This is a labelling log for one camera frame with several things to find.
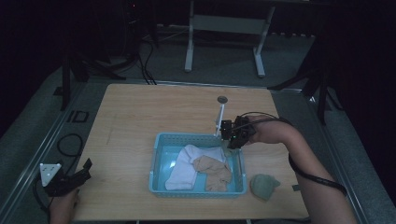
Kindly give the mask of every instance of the beige cloth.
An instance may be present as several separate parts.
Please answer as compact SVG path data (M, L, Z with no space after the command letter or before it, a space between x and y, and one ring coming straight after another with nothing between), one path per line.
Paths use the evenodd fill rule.
M205 190L227 191L232 174L227 162L221 162L213 158L202 156L194 160L194 169L207 174Z

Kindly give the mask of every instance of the dark background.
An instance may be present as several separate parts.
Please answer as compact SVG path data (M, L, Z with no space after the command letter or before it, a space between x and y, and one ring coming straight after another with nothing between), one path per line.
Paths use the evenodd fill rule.
M102 61L111 54L127 53L120 50L125 35L127 39L132 35L125 33L123 23L134 15L120 13L125 2L1 0L0 135L44 79L61 66L71 47ZM332 7L322 5L326 2L278 4L270 32L317 37L306 61L320 63L323 55L331 59L331 86L395 202L396 4L390 0L349 0ZM154 3L154 8L137 10L165 25L188 24L189 1ZM233 4L219 5L218 1L203 2L196 10L262 16L262 8L244 4L234 10ZM134 51L135 45L127 49Z

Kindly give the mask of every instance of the green object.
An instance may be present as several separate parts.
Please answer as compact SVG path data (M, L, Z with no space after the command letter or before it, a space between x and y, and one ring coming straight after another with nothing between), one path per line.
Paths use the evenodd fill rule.
M278 186L280 186L280 182L271 175L255 175L250 180L253 194L265 201L271 198L274 189Z

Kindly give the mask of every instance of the white metal frame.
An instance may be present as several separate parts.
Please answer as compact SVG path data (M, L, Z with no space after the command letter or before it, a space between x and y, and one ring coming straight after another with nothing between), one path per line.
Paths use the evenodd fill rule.
M190 26L189 26L189 45L187 46L186 63L184 70L192 70L192 57L194 52L193 32L194 30L207 30L229 33L240 33L250 35L260 35L260 43L253 48L253 56L256 62L259 77L264 77L264 66L262 63L262 46L267 37L271 19L274 15L275 7L270 7L266 20L243 19L231 17L218 17L194 14L194 1L190 0Z

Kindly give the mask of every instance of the white cloth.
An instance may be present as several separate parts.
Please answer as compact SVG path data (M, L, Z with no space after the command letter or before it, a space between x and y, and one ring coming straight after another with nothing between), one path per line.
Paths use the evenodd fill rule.
M175 167L165 182L165 188L167 190L193 189L197 177L193 162L204 155L221 162L226 160L221 147L200 149L193 145L186 145L177 156Z

